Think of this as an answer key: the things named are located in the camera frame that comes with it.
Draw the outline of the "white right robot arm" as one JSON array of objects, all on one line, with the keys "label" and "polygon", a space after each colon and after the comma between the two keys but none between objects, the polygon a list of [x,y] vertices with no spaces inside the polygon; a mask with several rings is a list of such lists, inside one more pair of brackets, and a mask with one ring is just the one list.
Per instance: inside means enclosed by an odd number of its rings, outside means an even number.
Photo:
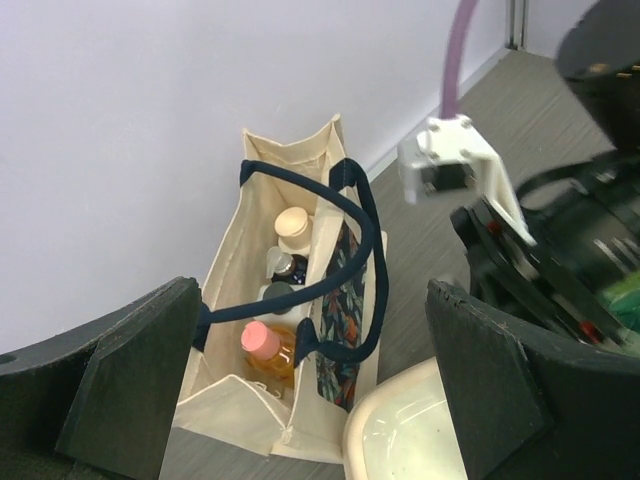
[{"label": "white right robot arm", "polygon": [[568,187],[523,215],[526,245],[484,200],[456,210],[471,294],[562,336],[639,352],[639,5],[599,1],[567,32],[556,69],[611,149],[543,171],[518,200]]}]

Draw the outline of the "green litter bag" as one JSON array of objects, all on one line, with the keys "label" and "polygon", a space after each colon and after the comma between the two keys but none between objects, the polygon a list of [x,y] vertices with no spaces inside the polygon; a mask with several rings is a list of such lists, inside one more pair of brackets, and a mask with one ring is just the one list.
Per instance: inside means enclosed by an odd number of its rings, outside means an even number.
[{"label": "green litter bag", "polygon": [[598,294],[603,306],[626,328],[639,332],[639,271],[627,275]]}]

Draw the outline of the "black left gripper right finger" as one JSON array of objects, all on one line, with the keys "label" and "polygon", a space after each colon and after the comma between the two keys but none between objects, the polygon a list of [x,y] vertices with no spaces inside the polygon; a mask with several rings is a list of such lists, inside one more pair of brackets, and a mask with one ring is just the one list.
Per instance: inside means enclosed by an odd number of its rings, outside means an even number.
[{"label": "black left gripper right finger", "polygon": [[428,285],[426,316],[469,478],[638,478],[638,358],[439,280]]}]

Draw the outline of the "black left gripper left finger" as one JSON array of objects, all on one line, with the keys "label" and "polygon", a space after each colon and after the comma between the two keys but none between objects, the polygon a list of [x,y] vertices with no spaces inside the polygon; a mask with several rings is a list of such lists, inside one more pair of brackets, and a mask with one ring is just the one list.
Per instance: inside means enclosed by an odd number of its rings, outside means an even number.
[{"label": "black left gripper left finger", "polygon": [[1,356],[4,479],[156,479],[199,314],[178,277]]}]

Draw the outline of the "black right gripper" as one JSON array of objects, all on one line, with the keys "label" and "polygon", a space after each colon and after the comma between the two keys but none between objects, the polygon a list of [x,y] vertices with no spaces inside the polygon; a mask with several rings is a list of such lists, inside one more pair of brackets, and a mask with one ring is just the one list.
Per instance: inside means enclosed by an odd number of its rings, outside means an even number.
[{"label": "black right gripper", "polygon": [[623,326],[598,294],[639,271],[639,157],[599,154],[540,172],[517,188],[517,199],[561,181],[568,186],[558,196],[523,211],[533,246],[485,200],[452,213],[470,293],[562,336],[636,350],[639,332]]}]

